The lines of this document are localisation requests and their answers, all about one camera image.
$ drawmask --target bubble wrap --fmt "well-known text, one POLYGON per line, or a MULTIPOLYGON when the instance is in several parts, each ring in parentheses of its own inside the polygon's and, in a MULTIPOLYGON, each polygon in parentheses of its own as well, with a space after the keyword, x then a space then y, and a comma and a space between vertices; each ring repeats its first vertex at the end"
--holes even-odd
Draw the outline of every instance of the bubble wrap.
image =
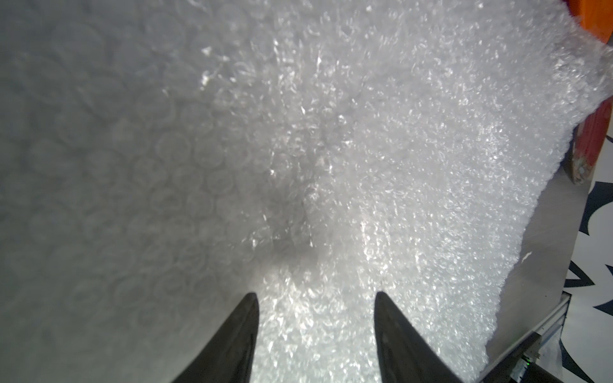
POLYGON ((170 381, 250 290, 254 382, 380 381, 385 290, 470 382, 613 93, 557 0, 0 7, 3 381, 170 381))

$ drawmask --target white surface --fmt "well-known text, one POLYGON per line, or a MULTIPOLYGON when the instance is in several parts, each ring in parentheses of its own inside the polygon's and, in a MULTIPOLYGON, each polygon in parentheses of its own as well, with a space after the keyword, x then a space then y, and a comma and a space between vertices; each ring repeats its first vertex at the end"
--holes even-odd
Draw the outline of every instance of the white surface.
POLYGON ((575 185, 560 168, 538 198, 520 255, 500 294, 497 328, 487 343, 492 363, 560 302, 590 185, 575 185))
POLYGON ((201 23, 5 3, 40 20, 2 45, 11 381, 170 381, 249 290, 254 382, 375 381, 380 289, 470 381, 537 196, 612 88, 557 0, 194 2, 201 23), (193 102, 212 127, 181 122, 193 102), (78 148, 56 133, 75 108, 99 124, 78 148))
MULTIPOLYGON (((613 129, 609 126, 609 136, 612 134, 613 129)), ((613 142, 609 140, 604 141, 603 148, 598 155, 596 170, 594 171, 592 180, 613 183, 613 142)))

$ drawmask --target transparent plastic sheet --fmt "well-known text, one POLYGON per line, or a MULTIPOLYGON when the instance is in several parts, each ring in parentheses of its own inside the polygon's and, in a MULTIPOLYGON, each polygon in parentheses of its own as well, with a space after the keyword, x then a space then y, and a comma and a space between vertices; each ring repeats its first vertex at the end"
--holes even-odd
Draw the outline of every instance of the transparent plastic sheet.
POLYGON ((2 3, 0 371, 378 381, 385 290, 464 381, 612 53, 541 1, 2 3))

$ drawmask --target orange object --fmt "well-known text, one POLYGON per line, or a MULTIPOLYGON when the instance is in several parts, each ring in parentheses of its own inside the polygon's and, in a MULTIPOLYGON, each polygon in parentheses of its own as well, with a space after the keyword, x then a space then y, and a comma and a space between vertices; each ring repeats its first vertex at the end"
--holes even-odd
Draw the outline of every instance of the orange object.
POLYGON ((605 44, 613 33, 613 0, 568 0, 571 15, 605 44))
MULTIPOLYGON (((613 33, 613 0, 566 0, 571 15, 586 31, 603 43, 613 33)), ((576 184, 589 180, 596 165, 611 119, 611 99, 605 100, 575 130, 571 160, 571 179, 576 184)))

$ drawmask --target crumpled bubble wrap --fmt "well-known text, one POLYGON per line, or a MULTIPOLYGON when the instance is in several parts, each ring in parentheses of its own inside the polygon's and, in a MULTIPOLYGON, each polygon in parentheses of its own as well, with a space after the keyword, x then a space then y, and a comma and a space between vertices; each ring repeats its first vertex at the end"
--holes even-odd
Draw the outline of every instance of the crumpled bubble wrap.
POLYGON ((464 381, 612 53, 557 0, 9 0, 0 371, 167 382, 247 291, 254 382, 464 381))

